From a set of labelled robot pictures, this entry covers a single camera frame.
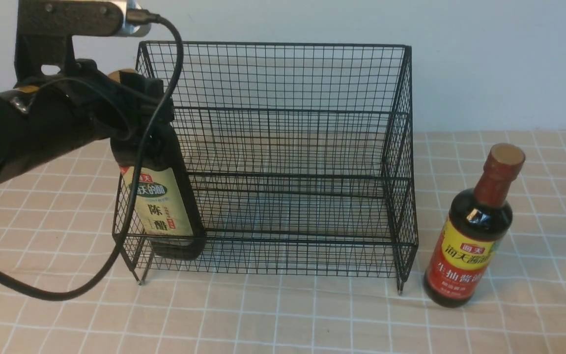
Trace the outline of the black sleeved left forearm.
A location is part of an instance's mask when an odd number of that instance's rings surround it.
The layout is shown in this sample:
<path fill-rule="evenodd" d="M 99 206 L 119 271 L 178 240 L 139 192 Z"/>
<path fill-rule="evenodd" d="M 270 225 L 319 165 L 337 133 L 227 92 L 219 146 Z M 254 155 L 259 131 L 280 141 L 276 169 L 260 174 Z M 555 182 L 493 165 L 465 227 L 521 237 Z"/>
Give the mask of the black sleeved left forearm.
<path fill-rule="evenodd" d="M 0 92 L 0 184 L 104 137 L 62 90 Z"/>

